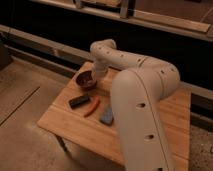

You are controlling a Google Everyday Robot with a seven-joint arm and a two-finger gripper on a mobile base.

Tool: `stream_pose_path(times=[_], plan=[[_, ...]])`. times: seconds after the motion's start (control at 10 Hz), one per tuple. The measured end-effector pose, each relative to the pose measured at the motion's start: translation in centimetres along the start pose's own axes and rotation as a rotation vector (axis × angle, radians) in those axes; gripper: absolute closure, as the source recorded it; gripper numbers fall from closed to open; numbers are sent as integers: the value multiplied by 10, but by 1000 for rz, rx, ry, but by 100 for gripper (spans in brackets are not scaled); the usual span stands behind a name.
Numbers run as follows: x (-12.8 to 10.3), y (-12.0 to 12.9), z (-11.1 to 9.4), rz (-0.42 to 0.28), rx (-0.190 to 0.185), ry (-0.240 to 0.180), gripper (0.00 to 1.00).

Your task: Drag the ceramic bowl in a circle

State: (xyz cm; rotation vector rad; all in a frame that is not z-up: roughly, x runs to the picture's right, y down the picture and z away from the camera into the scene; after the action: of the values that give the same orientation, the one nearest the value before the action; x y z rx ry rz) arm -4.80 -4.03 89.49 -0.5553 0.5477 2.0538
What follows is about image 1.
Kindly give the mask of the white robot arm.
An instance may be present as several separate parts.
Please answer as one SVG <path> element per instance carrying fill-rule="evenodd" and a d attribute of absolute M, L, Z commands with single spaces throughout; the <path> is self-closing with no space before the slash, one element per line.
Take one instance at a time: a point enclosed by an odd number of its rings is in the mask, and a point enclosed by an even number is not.
<path fill-rule="evenodd" d="M 126 171 L 175 171 L 157 103 L 178 88 L 178 69 L 154 57 L 119 51 L 112 39 L 92 43 L 90 53 L 95 80 L 110 66 L 120 69 L 110 102 Z"/>

